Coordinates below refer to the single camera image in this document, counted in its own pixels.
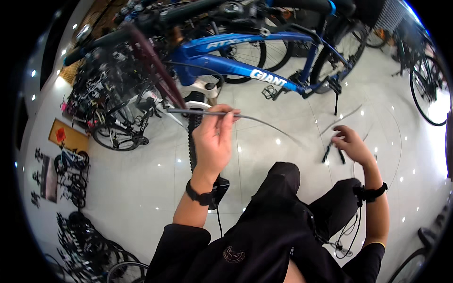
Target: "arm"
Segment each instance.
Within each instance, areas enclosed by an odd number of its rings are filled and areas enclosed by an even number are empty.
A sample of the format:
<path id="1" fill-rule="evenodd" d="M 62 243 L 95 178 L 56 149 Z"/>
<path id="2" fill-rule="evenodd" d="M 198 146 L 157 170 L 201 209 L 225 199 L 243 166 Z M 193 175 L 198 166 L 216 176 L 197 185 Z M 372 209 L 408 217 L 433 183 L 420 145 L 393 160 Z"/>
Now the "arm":
<path id="1" fill-rule="evenodd" d="M 365 188 L 368 190 L 379 189 L 383 184 L 379 168 L 357 132 L 346 126 L 337 126 L 334 130 L 340 131 L 332 138 L 334 145 L 344 150 L 349 158 L 362 165 L 365 174 Z M 387 195 L 382 194 L 376 198 L 375 202 L 366 204 L 366 237 L 363 247 L 374 242 L 380 242 L 385 246 L 389 226 L 390 213 Z"/>
<path id="2" fill-rule="evenodd" d="M 238 119 L 226 104 L 208 109 L 210 112 L 228 112 L 225 116 L 206 115 L 201 124 L 193 131 L 197 152 L 197 165 L 193 170 L 190 185 L 199 195 L 212 191 L 215 180 L 231 159 L 231 131 Z M 184 192 L 173 216 L 174 224 L 193 227 L 204 226 L 208 206 L 201 206 Z"/>

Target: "black wristband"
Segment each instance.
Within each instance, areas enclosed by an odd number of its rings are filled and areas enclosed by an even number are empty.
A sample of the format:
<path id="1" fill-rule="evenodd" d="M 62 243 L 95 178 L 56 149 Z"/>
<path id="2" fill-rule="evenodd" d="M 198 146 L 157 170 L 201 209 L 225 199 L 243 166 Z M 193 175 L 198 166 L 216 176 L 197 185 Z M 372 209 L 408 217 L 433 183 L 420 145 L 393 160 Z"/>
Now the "black wristband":
<path id="1" fill-rule="evenodd" d="M 199 195 L 196 191 L 192 189 L 192 186 L 190 185 L 190 180 L 187 182 L 186 185 L 186 193 L 193 201 L 198 201 L 201 206 L 208 206 L 212 203 L 213 196 L 212 191 Z"/>
<path id="2" fill-rule="evenodd" d="M 380 197 L 387 189 L 387 184 L 383 183 L 382 186 L 377 190 L 367 190 L 365 189 L 365 186 L 357 186 L 353 187 L 352 191 L 357 197 L 357 205 L 361 207 L 363 201 L 374 202 L 376 198 Z"/>

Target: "red sign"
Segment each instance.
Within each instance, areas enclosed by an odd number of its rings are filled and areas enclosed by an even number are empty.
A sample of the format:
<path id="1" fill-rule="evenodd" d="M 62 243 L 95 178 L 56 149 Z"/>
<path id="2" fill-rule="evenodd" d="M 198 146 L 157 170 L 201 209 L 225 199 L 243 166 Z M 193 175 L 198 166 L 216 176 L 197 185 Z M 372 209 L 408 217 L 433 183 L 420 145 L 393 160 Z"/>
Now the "red sign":
<path id="1" fill-rule="evenodd" d="M 64 134 L 64 128 L 60 128 L 60 129 L 56 130 L 55 136 L 57 137 L 58 143 L 62 142 L 66 138 L 66 135 Z"/>

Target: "person's left hand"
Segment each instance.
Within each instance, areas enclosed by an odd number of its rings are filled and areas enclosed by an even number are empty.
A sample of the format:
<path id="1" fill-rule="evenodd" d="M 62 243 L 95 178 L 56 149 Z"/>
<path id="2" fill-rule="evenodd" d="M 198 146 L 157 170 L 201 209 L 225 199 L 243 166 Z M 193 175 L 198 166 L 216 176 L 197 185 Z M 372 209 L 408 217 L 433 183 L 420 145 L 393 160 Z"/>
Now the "person's left hand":
<path id="1" fill-rule="evenodd" d="M 192 132 L 197 152 L 197 165 L 194 175 L 203 176 L 214 183 L 217 176 L 231 159 L 231 131 L 233 123 L 239 118 L 234 114 L 241 111 L 226 104 L 208 109 L 209 112 L 227 112 L 224 116 L 205 115 L 201 124 Z"/>

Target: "person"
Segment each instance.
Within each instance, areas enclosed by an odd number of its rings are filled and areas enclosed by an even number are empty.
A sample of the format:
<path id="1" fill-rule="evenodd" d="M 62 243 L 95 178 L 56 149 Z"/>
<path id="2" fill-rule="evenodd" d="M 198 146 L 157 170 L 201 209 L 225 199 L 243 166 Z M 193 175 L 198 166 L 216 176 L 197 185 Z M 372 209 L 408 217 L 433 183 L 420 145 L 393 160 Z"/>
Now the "person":
<path id="1" fill-rule="evenodd" d="M 193 131 L 198 163 L 189 181 L 198 195 L 209 193 L 231 158 L 231 130 L 239 113 L 225 104 L 208 111 Z M 383 181 L 373 155 L 358 134 L 334 128 L 333 144 L 359 163 L 365 189 L 376 190 Z M 310 205 L 296 196 L 300 172 L 292 163 L 276 162 L 252 197 L 238 222 L 222 238 L 209 243 L 203 229 L 208 205 L 187 192 L 164 227 L 145 282 L 375 282 L 389 232 L 386 194 L 366 203 L 366 238 L 356 256 L 342 268 L 322 247 L 358 209 L 357 179 L 337 182 Z"/>

